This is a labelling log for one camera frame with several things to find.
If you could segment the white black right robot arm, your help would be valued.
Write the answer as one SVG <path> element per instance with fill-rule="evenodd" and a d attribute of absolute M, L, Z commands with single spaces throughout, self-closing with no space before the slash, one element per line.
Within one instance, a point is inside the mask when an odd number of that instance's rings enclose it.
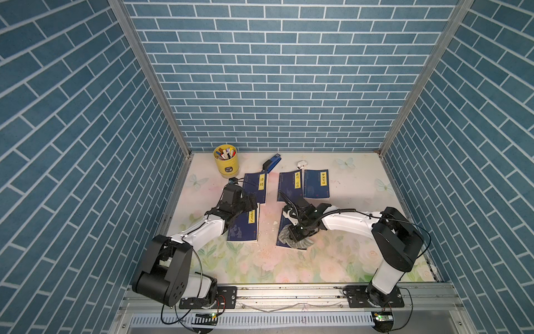
<path fill-rule="evenodd" d="M 289 221 L 278 241 L 298 250 L 312 245 L 311 237 L 322 230 L 336 230 L 374 239 L 382 263 L 367 288 L 369 298 L 385 300 L 405 273 L 412 271 L 424 244 L 423 235 L 397 209 L 381 212 L 340 209 L 328 203 L 317 206 L 299 198 L 285 200 L 282 216 Z"/>

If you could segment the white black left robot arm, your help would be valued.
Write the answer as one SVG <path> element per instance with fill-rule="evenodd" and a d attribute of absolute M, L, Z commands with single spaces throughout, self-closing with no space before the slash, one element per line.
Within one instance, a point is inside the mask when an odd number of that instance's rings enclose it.
<path fill-rule="evenodd" d="M 215 207 L 202 220 L 172 236 L 157 235 L 144 252 L 132 281 L 132 290 L 164 306 L 190 299 L 200 307 L 216 300 L 217 280 L 191 273 L 191 261 L 198 251 L 227 232 L 237 217 L 257 209 L 254 193 L 237 184 L 223 188 Z"/>

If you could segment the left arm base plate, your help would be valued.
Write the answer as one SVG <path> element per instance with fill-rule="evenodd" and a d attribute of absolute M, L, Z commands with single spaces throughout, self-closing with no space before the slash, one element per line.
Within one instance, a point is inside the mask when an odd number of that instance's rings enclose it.
<path fill-rule="evenodd" d="M 200 310 L 200 309 L 235 309 L 237 298 L 237 286 L 218 286 L 216 290 L 211 289 L 208 295 L 202 299 L 188 298 L 179 302 L 180 310 Z"/>

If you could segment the grey wiping cloth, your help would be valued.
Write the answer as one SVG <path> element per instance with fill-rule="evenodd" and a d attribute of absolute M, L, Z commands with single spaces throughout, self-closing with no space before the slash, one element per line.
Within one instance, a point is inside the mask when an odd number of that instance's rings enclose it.
<path fill-rule="evenodd" d="M 278 233 L 277 245 L 285 248 L 296 249 L 296 250 L 307 250 L 309 247 L 314 245 L 314 242 L 310 238 L 304 238 L 298 240 L 300 235 L 294 232 L 293 225 L 286 225 Z"/>

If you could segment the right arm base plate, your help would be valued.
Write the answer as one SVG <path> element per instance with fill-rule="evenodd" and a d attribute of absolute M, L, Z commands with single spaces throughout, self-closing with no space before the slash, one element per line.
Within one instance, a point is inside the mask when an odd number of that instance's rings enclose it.
<path fill-rule="evenodd" d="M 350 308 L 404 308 L 405 302 L 399 287 L 395 286 L 389 294 L 384 294 L 373 285 L 346 285 L 342 294 Z"/>

